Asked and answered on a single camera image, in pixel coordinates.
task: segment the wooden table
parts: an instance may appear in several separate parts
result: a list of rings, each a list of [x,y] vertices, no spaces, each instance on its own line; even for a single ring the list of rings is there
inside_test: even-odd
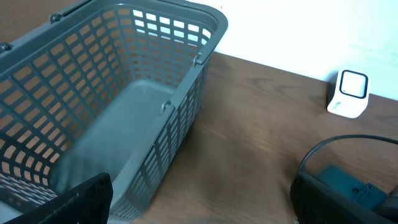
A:
[[[12,41],[74,0],[3,0],[0,40]],[[371,95],[357,119],[325,109],[326,83],[214,54],[202,109],[150,209],[134,223],[292,223],[289,188],[301,158],[340,134],[398,139],[398,102]],[[389,191],[397,147],[371,140],[334,142],[314,155],[316,172],[338,164]]]

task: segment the gray basket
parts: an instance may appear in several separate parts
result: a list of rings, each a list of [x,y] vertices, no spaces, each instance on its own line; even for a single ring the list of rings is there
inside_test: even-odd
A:
[[[109,221],[139,216],[198,113],[227,26],[191,2],[93,0],[1,44],[1,200],[27,212],[108,172]]]

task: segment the brown wooden surface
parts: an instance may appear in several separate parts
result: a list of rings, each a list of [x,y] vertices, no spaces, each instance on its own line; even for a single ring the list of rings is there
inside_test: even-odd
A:
[[[0,41],[11,42],[74,0],[2,0]],[[371,95],[357,119],[325,109],[326,83],[214,54],[202,109],[150,209],[135,223],[292,223],[289,187],[301,158],[340,134],[398,139],[398,102]],[[397,147],[334,142],[309,162],[338,164],[388,191]]]

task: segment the wire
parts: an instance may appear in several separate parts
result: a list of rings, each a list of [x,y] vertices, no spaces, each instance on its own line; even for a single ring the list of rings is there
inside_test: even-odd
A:
[[[369,134],[346,134],[346,135],[342,135],[342,136],[335,136],[330,139],[323,140],[322,142],[318,143],[315,147],[313,147],[301,161],[300,166],[298,167],[298,171],[300,172],[303,170],[308,159],[312,156],[312,154],[314,154],[314,152],[316,152],[322,146],[324,146],[332,141],[336,141],[336,140],[340,140],[340,139],[349,139],[349,138],[375,139],[375,140],[385,141],[385,142],[389,142],[389,143],[393,143],[393,144],[398,144],[398,141],[395,139],[390,139],[390,138],[385,138],[385,137],[380,137],[380,136],[373,136],[373,135],[369,135]]]

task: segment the lattice pattern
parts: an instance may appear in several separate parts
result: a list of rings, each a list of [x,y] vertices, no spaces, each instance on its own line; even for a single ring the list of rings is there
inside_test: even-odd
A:
[[[54,164],[120,91],[139,79],[176,89],[213,32],[201,22],[113,5],[15,62],[0,75],[2,200],[27,212],[56,197],[49,186]],[[148,206],[199,110],[207,68],[111,209],[114,216],[133,219]]]

